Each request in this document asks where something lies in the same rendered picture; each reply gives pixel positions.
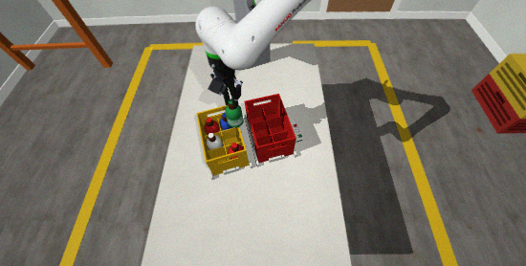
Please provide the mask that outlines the yellow divided crate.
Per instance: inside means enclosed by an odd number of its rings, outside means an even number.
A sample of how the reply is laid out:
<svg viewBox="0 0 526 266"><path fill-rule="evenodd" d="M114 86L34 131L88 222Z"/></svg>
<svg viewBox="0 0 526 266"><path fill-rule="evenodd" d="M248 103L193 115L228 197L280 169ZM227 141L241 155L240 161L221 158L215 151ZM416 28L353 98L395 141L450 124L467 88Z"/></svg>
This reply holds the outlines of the yellow divided crate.
<svg viewBox="0 0 526 266"><path fill-rule="evenodd" d="M208 117L208 114L212 114L216 112L220 112L220 110L215 110L215 111L206 113L204 116L198 119L205 160L213 176L223 173L224 170L231 169L237 166L239 166L239 168L244 167L244 166L249 166L247 150L246 150L246 147L243 141L240 127L231 128L231 129L222 131L220 120L224 113ZM220 132L216 132L213 134L220 137L222 144L223 144L222 147L208 150L208 146L207 146L208 135L205 131L205 123L206 123L207 118L211 118L213 121L216 121L218 125L220 126ZM240 134L241 134L241 137L240 137ZM244 150L229 154L229 149L233 143L240 144ZM237 156L237 157L231 159L231 157L234 157L234 156Z"/></svg>

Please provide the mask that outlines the red crate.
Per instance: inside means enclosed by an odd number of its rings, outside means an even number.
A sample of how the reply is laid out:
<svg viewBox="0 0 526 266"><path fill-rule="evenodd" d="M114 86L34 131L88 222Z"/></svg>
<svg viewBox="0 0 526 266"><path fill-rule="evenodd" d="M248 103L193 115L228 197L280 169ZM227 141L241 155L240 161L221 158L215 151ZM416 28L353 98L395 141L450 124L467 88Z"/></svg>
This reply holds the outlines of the red crate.
<svg viewBox="0 0 526 266"><path fill-rule="evenodd" d="M283 102L271 99L271 102L253 105L265 100L255 101L246 107L258 163L280 155L292 155L296 144L296 135Z"/></svg>

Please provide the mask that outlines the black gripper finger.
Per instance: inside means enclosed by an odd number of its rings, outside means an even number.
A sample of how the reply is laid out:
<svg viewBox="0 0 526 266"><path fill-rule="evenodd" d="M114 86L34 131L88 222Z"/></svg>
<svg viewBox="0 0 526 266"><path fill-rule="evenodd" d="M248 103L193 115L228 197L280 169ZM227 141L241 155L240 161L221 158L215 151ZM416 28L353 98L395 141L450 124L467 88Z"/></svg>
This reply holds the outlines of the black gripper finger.
<svg viewBox="0 0 526 266"><path fill-rule="evenodd" d="M238 100L241 97L241 85L243 81L238 81L236 78L234 78L234 80L235 80L235 86L234 86L234 83L230 85L227 79L225 83L227 84L227 87L230 90L233 108L236 109L236 107L238 106Z"/></svg>
<svg viewBox="0 0 526 266"><path fill-rule="evenodd" d="M214 72L212 72L210 76L211 76L212 78L216 78ZM229 95L229 92L228 92L228 91L229 91L229 89L226 90L225 94L222 93L222 95L224 96L224 100L225 100L225 104L226 104L226 105L228 105L228 102L229 102L229 100L230 100L230 95Z"/></svg>

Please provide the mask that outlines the white paper pick list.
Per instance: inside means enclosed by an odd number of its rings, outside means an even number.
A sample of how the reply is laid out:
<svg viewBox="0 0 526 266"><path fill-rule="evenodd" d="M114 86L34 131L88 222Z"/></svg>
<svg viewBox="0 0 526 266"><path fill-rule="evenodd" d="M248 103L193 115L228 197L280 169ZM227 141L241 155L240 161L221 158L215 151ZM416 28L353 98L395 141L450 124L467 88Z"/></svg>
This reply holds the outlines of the white paper pick list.
<svg viewBox="0 0 526 266"><path fill-rule="evenodd" d="M290 123L291 123L292 128L293 128L293 130L295 132L295 135L296 135L296 144L304 142L304 140L303 140L303 138L301 136L301 133L300 133L300 131L299 131L297 125L296 125L295 119L294 118L290 118L289 120L290 120Z"/></svg>

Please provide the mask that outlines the green bottle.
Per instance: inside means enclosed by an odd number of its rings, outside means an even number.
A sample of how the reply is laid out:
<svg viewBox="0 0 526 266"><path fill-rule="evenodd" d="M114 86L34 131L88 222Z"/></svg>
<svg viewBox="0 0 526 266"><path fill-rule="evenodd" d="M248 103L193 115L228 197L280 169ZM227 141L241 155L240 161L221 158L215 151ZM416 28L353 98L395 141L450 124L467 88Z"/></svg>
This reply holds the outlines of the green bottle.
<svg viewBox="0 0 526 266"><path fill-rule="evenodd" d="M236 128L243 124L243 114L239 104L236 109L234 109L232 100L229 100L225 112L229 126Z"/></svg>

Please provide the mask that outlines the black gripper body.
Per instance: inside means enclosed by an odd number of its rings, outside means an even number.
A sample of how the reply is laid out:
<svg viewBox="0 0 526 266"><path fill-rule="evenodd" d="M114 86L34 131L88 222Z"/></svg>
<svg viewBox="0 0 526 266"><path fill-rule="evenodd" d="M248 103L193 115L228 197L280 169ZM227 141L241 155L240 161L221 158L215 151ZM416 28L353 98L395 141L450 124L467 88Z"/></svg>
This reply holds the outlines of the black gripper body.
<svg viewBox="0 0 526 266"><path fill-rule="evenodd" d="M217 78L220 78L220 79L224 79L226 80L228 78L228 81L230 83L230 85L232 85L235 80L234 78L236 78L235 76L235 70L229 68L228 70L225 70L225 71L217 71L217 70L214 70L214 74Z"/></svg>

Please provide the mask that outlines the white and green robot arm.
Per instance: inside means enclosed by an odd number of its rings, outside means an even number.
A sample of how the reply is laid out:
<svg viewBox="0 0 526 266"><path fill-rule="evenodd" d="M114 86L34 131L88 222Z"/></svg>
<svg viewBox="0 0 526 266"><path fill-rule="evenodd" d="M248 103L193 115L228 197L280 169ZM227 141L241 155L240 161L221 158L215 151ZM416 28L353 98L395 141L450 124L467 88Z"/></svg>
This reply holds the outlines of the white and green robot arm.
<svg viewBox="0 0 526 266"><path fill-rule="evenodd" d="M275 36L310 1L247 0L250 12L239 23L219 7L203 9L196 19L196 32L204 44L209 66L217 71L252 67Z"/></svg>

